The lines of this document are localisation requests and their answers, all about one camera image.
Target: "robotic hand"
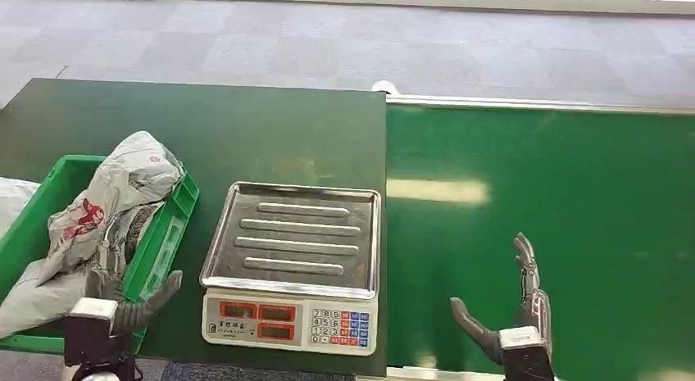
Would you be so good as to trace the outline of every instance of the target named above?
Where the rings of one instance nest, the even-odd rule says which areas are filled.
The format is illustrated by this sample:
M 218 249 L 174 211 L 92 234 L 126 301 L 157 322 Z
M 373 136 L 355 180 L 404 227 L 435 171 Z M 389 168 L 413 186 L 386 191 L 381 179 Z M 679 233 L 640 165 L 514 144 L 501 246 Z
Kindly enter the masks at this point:
M 142 372 L 130 353 L 131 334 L 148 326 L 152 317 L 179 291 L 182 278 L 183 272 L 175 270 L 144 302 L 125 303 L 111 300 L 117 282 L 91 274 L 88 282 L 91 291 L 66 317 L 63 381 L 142 379 Z
M 458 297 L 450 299 L 454 319 L 493 362 L 504 366 L 507 381 L 553 380 L 550 358 L 550 300 L 540 289 L 538 266 L 531 242 L 514 238 L 521 277 L 517 327 L 491 331 L 476 320 Z

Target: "stainless steel tray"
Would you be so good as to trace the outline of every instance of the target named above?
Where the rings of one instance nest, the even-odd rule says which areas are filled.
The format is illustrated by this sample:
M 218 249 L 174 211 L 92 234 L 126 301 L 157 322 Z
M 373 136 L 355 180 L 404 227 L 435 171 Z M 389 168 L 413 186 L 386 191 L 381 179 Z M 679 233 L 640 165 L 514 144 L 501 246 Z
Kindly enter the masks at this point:
M 380 219 L 375 191 L 237 182 L 200 283 L 371 299 L 379 285 Z

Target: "plastic bag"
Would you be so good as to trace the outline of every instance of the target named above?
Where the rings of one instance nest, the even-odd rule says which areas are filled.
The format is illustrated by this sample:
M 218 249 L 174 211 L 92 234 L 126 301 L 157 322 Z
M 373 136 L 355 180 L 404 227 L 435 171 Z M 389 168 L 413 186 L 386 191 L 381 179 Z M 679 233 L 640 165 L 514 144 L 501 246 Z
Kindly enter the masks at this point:
M 0 178 L 0 239 L 38 188 L 38 183 Z
M 98 256 L 77 270 L 39 285 L 44 260 L 29 264 L 0 305 L 0 338 L 62 318 L 84 296 L 123 300 L 120 282 L 125 268 L 163 204 L 136 206 L 120 214 L 99 245 Z
M 39 285 L 43 262 L 30 263 L 0 305 L 0 338 L 57 320 L 84 296 L 87 264 Z
M 179 162 L 150 133 L 139 131 L 124 139 L 97 168 L 87 189 L 48 219 L 51 246 L 39 283 L 90 259 L 121 212 L 160 201 L 181 176 Z

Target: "digital scale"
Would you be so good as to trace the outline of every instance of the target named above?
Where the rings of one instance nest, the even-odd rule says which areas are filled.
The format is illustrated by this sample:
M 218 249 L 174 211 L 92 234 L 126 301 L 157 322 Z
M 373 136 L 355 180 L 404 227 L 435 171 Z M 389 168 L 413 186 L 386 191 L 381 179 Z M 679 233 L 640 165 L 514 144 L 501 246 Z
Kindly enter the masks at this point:
M 380 216 L 371 190 L 233 184 L 200 275 L 203 338 L 373 353 Z

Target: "green plastic crate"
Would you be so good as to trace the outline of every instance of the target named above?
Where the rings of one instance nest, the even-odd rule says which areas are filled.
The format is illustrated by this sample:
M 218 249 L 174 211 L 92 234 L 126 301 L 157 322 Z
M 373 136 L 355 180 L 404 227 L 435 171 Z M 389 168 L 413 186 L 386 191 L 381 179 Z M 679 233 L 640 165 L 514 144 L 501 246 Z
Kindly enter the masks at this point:
M 65 209 L 87 186 L 103 156 L 64 156 L 56 162 L 36 194 L 27 203 L 5 236 L 0 240 L 0 297 L 10 292 L 25 267 L 44 258 L 48 252 L 48 217 Z M 184 169 L 166 204 L 153 216 L 138 243 L 121 285 L 125 297 L 139 302 L 159 287 L 169 274 L 171 262 L 184 236 L 198 186 Z M 133 353 L 142 344 L 146 329 L 133 336 Z M 0 349 L 62 354 L 64 342 L 60 323 L 43 326 L 0 339 Z

